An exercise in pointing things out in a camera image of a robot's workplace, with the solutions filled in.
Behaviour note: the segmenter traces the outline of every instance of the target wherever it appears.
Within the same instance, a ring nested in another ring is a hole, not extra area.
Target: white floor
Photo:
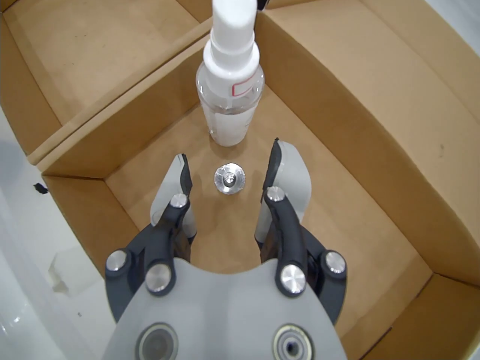
[[[480,56],[480,0],[426,1]],[[103,280],[50,194],[34,189],[37,182],[39,172],[0,111],[0,357],[99,359],[115,327]],[[57,263],[74,259],[74,267],[57,265],[67,294],[52,289],[48,270],[56,254]],[[480,349],[474,358],[480,360]]]

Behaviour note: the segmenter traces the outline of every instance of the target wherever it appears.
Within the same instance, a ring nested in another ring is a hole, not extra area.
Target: silver bolt head
[[[127,262],[127,253],[123,250],[115,250],[106,259],[106,268],[111,272],[116,272],[121,269]]]
[[[274,202],[280,202],[285,199],[285,192],[280,187],[269,187],[267,197]]]
[[[302,293],[307,284],[307,279],[302,269],[293,264],[283,267],[280,273],[280,281],[285,290],[292,294]]]
[[[173,195],[172,199],[170,200],[170,205],[180,209],[181,207],[187,204],[188,197],[184,193],[176,193]]]
[[[237,176],[232,172],[227,172],[223,175],[223,184],[226,187],[233,187],[237,181]]]
[[[151,293],[163,291],[172,279],[172,271],[168,265],[153,265],[145,275],[145,285]]]
[[[226,195],[233,195],[245,187],[245,172],[236,163],[220,166],[213,176],[215,187]]]
[[[341,274],[345,271],[345,259],[337,252],[328,252],[325,256],[325,263],[334,274]]]

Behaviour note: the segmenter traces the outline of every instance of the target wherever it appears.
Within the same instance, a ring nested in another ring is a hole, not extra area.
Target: cardboard box
[[[38,164],[86,252],[102,272],[149,223],[185,152],[192,263],[254,267],[258,197],[280,137],[312,178],[305,226],[348,262],[336,325],[348,358],[466,358],[480,338],[479,58],[423,0],[270,0],[255,31],[267,87],[239,145],[216,145],[198,106],[206,37]],[[235,197],[212,182],[230,161],[247,175]]]
[[[211,0],[0,3],[1,106],[33,164],[211,27]]]

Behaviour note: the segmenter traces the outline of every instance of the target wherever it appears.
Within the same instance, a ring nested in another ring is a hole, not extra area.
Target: spray bottle
[[[213,28],[197,71],[197,90],[212,138],[240,143],[265,85],[255,43],[257,0],[212,0]]]

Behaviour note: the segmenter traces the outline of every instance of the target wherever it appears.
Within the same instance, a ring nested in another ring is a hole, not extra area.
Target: bottle label
[[[254,117],[257,105],[243,113],[235,115],[214,113],[203,103],[202,108],[213,139],[221,146],[229,147],[243,140],[247,134],[250,122]]]
[[[245,79],[242,82],[237,82],[236,84],[232,85],[232,97],[236,98],[238,96],[243,96],[246,94],[252,87],[254,86],[255,83],[255,74],[257,71],[255,71],[250,78]]]

